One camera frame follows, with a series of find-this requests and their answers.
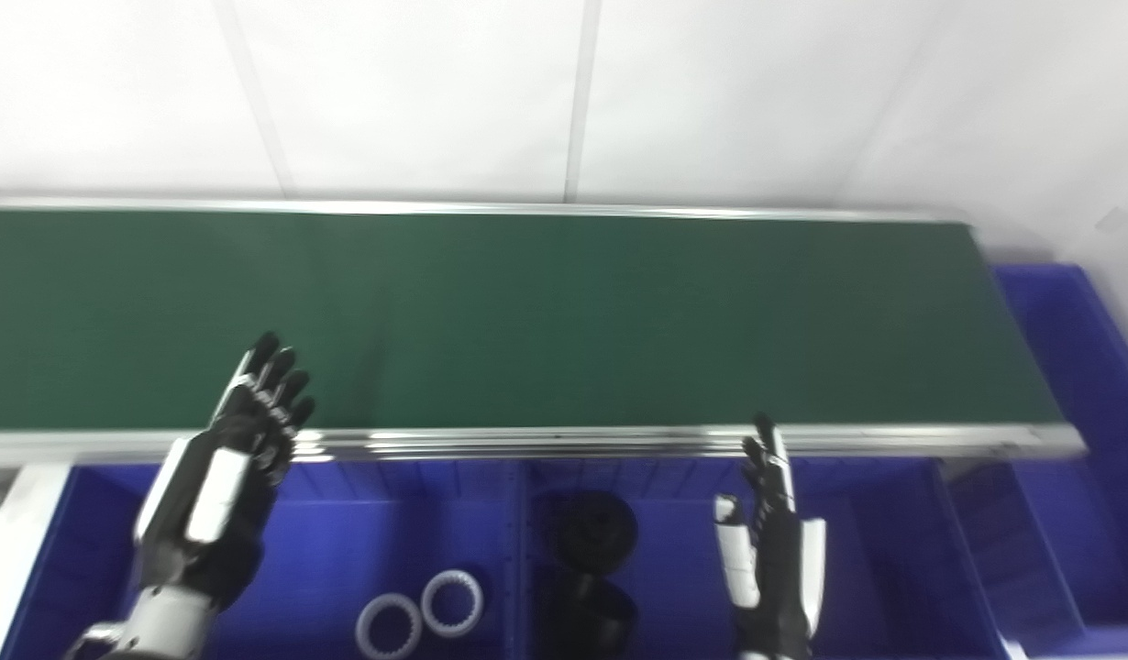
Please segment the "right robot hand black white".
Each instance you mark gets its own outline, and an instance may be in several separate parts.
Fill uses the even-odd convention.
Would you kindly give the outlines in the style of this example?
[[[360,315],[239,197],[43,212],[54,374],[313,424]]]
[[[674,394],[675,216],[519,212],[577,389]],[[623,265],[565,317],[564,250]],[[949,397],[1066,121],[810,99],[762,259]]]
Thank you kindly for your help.
[[[735,659],[810,659],[823,609],[827,522],[797,513],[777,424],[759,413],[754,426],[741,443],[752,505],[731,493],[713,501]]]

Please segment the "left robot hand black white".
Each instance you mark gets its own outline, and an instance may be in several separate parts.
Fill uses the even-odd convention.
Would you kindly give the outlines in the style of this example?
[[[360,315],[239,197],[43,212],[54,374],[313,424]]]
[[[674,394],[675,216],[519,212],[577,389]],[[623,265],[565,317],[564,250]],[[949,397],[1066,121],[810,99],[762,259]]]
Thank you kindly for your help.
[[[144,590],[187,589],[228,609],[252,584],[296,439],[312,417],[311,377],[274,333],[238,361],[208,426],[177,440],[136,518]]]

